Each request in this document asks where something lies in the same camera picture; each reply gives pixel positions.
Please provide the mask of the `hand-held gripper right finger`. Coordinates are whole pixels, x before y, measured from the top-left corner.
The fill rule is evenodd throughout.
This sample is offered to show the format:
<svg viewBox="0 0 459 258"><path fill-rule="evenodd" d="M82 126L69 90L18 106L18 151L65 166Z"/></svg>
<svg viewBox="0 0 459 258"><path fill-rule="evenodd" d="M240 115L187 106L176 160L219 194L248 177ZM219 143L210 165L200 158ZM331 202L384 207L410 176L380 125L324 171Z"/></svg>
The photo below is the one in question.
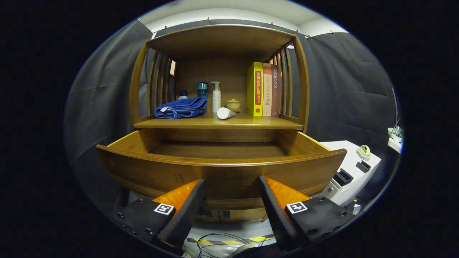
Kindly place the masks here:
<svg viewBox="0 0 459 258"><path fill-rule="evenodd" d="M262 175L259 189L277 245L284 250L320 242L354 218L324 196L307 197Z"/></svg>

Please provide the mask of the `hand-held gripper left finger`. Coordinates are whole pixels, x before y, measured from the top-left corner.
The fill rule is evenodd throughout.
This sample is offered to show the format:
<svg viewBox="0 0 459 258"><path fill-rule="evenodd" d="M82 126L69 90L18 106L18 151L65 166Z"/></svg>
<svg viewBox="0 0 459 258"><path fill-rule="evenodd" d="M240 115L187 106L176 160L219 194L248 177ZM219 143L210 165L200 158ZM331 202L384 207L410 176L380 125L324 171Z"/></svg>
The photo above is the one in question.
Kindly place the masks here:
<svg viewBox="0 0 459 258"><path fill-rule="evenodd" d="M111 219L136 237L182 256L183 244L206 194L201 178L157 198L139 198L116 207Z"/></svg>

